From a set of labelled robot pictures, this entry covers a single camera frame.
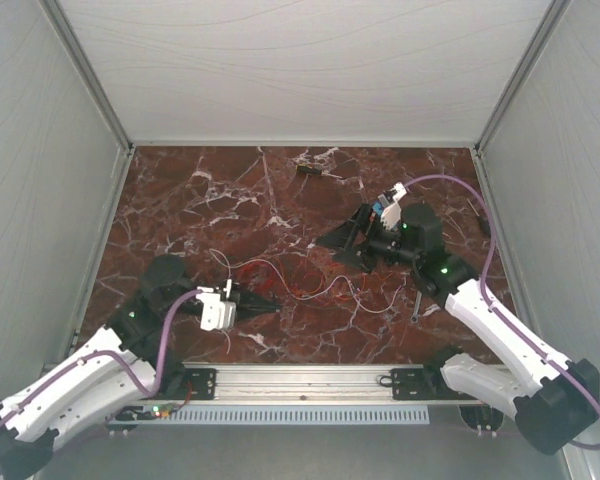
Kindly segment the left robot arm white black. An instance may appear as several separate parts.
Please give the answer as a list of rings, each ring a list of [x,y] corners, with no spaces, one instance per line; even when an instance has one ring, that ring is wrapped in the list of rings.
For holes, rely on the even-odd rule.
[[[195,285],[179,256],[154,258],[138,289],[90,339],[0,400],[0,478],[30,478],[76,435],[135,401],[179,395],[186,369],[169,347],[178,312],[197,317],[204,331],[227,331],[279,309],[232,280]]]

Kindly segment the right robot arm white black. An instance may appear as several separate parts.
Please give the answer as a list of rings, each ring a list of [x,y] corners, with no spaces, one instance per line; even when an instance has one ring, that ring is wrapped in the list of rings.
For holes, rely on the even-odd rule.
[[[410,268],[424,297],[459,320],[503,362],[500,371],[457,349],[422,373],[425,391],[472,396],[512,418],[525,440],[552,455],[600,417],[600,374],[588,360],[574,362],[544,343],[480,282],[477,271],[447,251],[443,227],[425,203],[377,210],[361,205],[320,236],[335,262],[370,273],[378,261]]]

